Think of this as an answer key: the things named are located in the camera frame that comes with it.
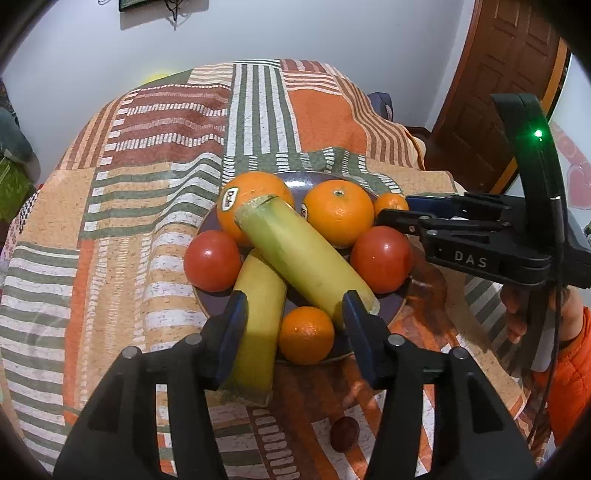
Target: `dole sticker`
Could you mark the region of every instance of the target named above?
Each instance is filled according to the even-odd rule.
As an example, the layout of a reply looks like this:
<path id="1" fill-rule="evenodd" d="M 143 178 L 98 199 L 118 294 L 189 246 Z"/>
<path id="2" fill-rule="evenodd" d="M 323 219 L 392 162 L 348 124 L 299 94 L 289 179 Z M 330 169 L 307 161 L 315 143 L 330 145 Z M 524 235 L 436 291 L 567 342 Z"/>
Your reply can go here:
<path id="1" fill-rule="evenodd" d="M 238 196 L 238 187 L 232 187 L 231 189 L 227 189 L 226 193 L 223 194 L 222 197 L 222 211 L 227 212 L 234 203 L 236 202 L 236 197 Z"/>

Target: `tomato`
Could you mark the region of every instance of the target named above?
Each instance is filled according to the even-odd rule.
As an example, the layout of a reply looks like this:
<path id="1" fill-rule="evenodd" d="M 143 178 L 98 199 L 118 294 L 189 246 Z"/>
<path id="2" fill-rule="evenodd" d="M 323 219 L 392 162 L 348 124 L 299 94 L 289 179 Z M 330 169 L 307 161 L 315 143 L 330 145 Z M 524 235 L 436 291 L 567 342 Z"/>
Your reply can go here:
<path id="1" fill-rule="evenodd" d="M 209 230 L 197 235 L 184 256 L 189 282 L 201 290 L 218 292 L 234 285 L 242 267 L 236 242 L 227 233 Z"/>
<path id="2" fill-rule="evenodd" d="M 374 293 L 397 290 L 413 267 L 410 242 L 389 226 L 374 226 L 355 242 L 351 266 Z"/>

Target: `fruit plate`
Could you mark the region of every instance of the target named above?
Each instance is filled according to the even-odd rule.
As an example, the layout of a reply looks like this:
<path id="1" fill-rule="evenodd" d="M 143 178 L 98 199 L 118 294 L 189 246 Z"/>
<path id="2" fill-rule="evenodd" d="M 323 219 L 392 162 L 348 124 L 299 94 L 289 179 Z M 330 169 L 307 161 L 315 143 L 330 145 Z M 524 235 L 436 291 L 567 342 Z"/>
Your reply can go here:
<path id="1" fill-rule="evenodd" d="M 312 188 L 323 181 L 335 179 L 342 180 L 342 177 L 316 171 L 290 170 L 277 173 L 277 176 L 281 178 L 291 190 L 291 193 L 294 196 L 296 209 L 299 214 L 301 214 L 301 204 L 304 200 L 304 197 Z M 376 199 L 376 196 L 373 193 L 367 190 L 366 192 L 372 201 Z M 203 219 L 198 233 L 206 232 L 208 230 L 221 230 L 221 227 L 217 222 L 215 207 L 212 208 Z M 340 251 L 340 253 L 348 259 L 349 251 L 343 250 Z M 248 249 L 242 249 L 241 254 L 242 259 L 246 258 Z M 407 281 L 397 291 L 386 295 L 377 296 L 380 303 L 379 315 L 383 318 L 386 324 L 389 324 L 394 319 L 400 308 L 402 308 L 409 284 L 410 279 L 407 279 Z M 208 293 L 203 290 L 199 290 L 198 288 L 195 288 L 194 290 L 197 301 L 200 303 L 203 311 L 208 316 L 217 315 L 223 312 L 231 293 L 231 290 L 221 293 Z M 310 303 L 304 299 L 294 288 L 289 286 L 287 290 L 287 299 L 285 301 L 284 316 L 290 311 L 294 310 L 296 307 L 303 307 L 306 305 L 310 305 Z M 344 358 L 351 353 L 352 351 L 349 345 L 349 338 L 347 337 L 347 334 L 345 332 L 335 332 L 335 344 L 322 363 Z M 279 350 L 277 350 L 277 360 L 286 361 Z"/>

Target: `orange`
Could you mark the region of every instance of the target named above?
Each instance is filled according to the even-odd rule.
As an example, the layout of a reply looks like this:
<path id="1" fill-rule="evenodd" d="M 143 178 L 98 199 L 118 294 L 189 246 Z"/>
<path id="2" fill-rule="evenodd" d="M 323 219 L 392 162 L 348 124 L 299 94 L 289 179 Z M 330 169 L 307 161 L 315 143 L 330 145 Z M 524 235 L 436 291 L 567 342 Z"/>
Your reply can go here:
<path id="1" fill-rule="evenodd" d="M 316 307 L 292 310 L 281 323 L 279 350 L 290 362 L 315 365 L 326 358 L 335 342 L 330 317 Z"/>
<path id="2" fill-rule="evenodd" d="M 328 180 L 311 189 L 302 215 L 336 248 L 347 248 L 374 224 L 374 206 L 366 191 L 347 180 Z"/>
<path id="3" fill-rule="evenodd" d="M 250 245 L 248 237 L 234 222 L 234 213 L 240 205 L 248 200 L 271 193 L 295 208 L 296 204 L 289 188 L 283 180 L 272 173 L 249 171 L 226 183 L 217 201 L 217 221 L 222 230 L 237 243 Z"/>
<path id="4" fill-rule="evenodd" d="M 375 216 L 378 216 L 378 213 L 384 210 L 385 208 L 389 208 L 392 210 L 410 210 L 410 208 L 408 207 L 408 203 L 403 195 L 400 195 L 399 193 L 390 192 L 381 194 L 375 201 Z"/>

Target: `human hand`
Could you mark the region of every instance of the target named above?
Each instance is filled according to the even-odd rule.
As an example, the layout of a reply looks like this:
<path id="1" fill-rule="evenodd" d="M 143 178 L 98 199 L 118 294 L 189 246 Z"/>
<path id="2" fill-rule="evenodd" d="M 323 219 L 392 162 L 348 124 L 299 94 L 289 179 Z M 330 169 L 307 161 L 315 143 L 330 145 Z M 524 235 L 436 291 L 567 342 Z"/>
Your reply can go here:
<path id="1" fill-rule="evenodd" d="M 553 290 L 548 299 L 548 307 L 556 309 L 556 295 Z M 505 321 L 507 338 L 511 343 L 518 343 L 527 331 L 525 312 L 520 310 L 525 303 L 527 292 L 516 287 L 505 285 L 501 290 L 501 301 L 507 309 Z M 562 295 L 562 322 L 558 334 L 560 342 L 568 342 L 577 337 L 583 329 L 583 299 L 575 287 L 566 287 Z"/>

